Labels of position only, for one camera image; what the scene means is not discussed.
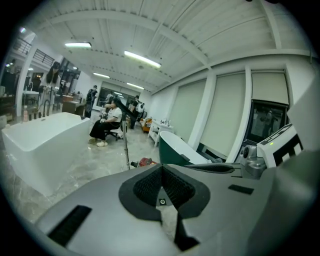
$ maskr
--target metal pole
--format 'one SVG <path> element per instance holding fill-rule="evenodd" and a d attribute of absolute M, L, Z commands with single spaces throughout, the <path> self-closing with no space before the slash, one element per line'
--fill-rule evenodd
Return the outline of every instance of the metal pole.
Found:
<path fill-rule="evenodd" d="M 127 128 L 126 114 L 123 114 L 122 115 L 122 129 L 123 129 L 123 139 L 124 139 L 124 154 L 125 154 L 126 167 L 127 167 L 128 170 L 130 170 L 129 151 L 128 151 L 126 128 Z"/>

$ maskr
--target fluorescent light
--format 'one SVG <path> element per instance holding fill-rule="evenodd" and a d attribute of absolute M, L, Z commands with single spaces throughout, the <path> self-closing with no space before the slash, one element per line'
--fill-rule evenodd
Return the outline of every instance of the fluorescent light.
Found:
<path fill-rule="evenodd" d="M 91 48 L 91 43 L 89 42 L 67 42 L 64 45 L 66 47 Z"/>
<path fill-rule="evenodd" d="M 93 74 L 99 77 L 110 78 L 110 76 L 107 76 L 105 74 L 98 74 L 98 73 L 93 73 Z"/>
<path fill-rule="evenodd" d="M 138 86 L 138 85 L 135 85 L 135 84 L 133 84 L 133 83 L 129 83 L 129 82 L 127 82 L 126 84 L 127 84 L 127 85 L 129 85 L 129 86 L 133 86 L 133 87 L 136 87 L 136 88 L 142 89 L 142 90 L 144 90 L 144 89 L 145 89 L 145 88 L 143 88 L 143 87 L 141 87 L 141 86 Z"/>
<path fill-rule="evenodd" d="M 159 63 L 156 63 L 156 62 L 154 62 L 154 61 L 152 61 L 150 59 L 147 59 L 145 57 L 142 57 L 140 55 L 134 54 L 134 53 L 126 51 L 126 50 L 124 51 L 124 55 L 130 56 L 130 57 L 135 58 L 137 60 L 140 60 L 142 62 L 148 63 L 151 66 L 154 66 L 156 68 L 160 68 L 161 67 L 161 65 Z"/>

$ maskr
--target glossy floor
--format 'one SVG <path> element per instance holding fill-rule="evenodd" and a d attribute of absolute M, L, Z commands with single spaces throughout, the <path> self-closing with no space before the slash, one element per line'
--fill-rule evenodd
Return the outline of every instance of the glossy floor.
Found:
<path fill-rule="evenodd" d="M 91 127 L 99 119 L 98 112 L 92 112 Z M 159 150 L 154 141 L 143 133 L 139 124 L 134 130 L 128 130 L 129 160 L 139 161 L 141 158 L 152 158 L 159 162 Z M 0 179 L 1 186 L 13 209 L 34 223 L 47 209 L 84 184 L 108 175 L 126 171 L 124 141 L 108 136 L 108 146 L 97 147 L 88 144 L 83 152 L 74 160 L 67 170 L 59 188 L 51 196 L 44 196 L 16 176 L 7 158 L 2 136 L 0 140 Z"/>

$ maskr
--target white shirt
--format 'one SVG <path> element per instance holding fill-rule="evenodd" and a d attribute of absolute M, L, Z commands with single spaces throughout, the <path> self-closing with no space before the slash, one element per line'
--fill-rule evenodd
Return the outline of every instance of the white shirt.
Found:
<path fill-rule="evenodd" d="M 121 122 L 121 118 L 122 118 L 122 111 L 120 108 L 114 108 L 114 109 L 110 109 L 108 112 L 108 117 L 107 120 L 112 119 L 112 118 L 116 118 L 116 120 L 114 122 Z"/>

